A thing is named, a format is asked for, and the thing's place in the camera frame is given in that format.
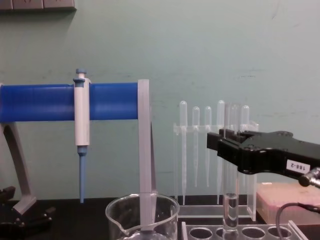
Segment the black countertop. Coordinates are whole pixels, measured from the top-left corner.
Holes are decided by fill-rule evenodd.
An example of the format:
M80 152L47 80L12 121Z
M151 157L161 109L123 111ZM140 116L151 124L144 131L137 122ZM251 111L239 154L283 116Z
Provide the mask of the black countertop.
M78 199L71 200L39 200L26 214L26 217L37 216L44 210L55 207L56 212L51 229L39 233L27 240L107 240L109 238L108 220L105 209L111 198L86 199L80 204ZM180 219L187 224L222 225L222 219ZM256 222L244 218L239 224L264 224L258 217ZM309 240L320 239L320 225L299 226Z

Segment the light green wall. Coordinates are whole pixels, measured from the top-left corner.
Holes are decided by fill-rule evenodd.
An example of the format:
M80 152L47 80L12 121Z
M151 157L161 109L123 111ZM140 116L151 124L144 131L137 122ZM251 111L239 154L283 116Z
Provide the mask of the light green wall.
M0 16L0 82L72 84L79 67L94 83L150 79L160 192L173 194L172 126L181 100L214 110L220 99L248 104L262 131L293 131L299 139L320 143L318 0L77 3L76 13ZM33 122L18 128L36 195L77 198L74 124ZM91 123L88 197L139 190L137 134L134 121ZM0 187L17 186L3 141Z

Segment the wall outlet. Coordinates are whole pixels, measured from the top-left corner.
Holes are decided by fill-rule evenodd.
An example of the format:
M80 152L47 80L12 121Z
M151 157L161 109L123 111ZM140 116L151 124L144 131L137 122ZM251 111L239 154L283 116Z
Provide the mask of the wall outlet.
M45 9L76 9L74 0L43 0Z
M43 0L13 0L14 10L33 10L43 9Z
M12 0L0 0L0 11L7 11L14 9Z

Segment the glass beaker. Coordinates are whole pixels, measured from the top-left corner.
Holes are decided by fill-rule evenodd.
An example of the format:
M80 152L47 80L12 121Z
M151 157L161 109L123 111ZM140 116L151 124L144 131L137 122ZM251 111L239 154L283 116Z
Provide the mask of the glass beaker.
M179 204L157 193L130 194L105 209L109 240L176 240Z

